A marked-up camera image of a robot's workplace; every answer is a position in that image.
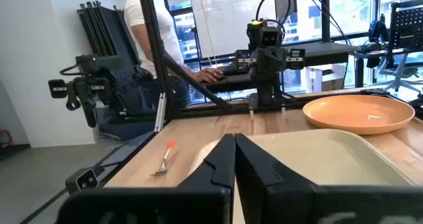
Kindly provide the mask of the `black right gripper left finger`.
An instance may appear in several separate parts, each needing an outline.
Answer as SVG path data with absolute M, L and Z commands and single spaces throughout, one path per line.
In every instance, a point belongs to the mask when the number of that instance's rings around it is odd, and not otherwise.
M 179 188 L 233 188 L 235 137 L 225 134 L 203 147 L 195 156 L 188 176 Z

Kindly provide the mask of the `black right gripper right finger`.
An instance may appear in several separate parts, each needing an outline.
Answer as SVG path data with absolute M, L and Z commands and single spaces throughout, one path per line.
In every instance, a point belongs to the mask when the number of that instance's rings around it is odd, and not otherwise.
M 235 135 L 235 178 L 246 223 L 310 223 L 315 183 L 242 134 Z

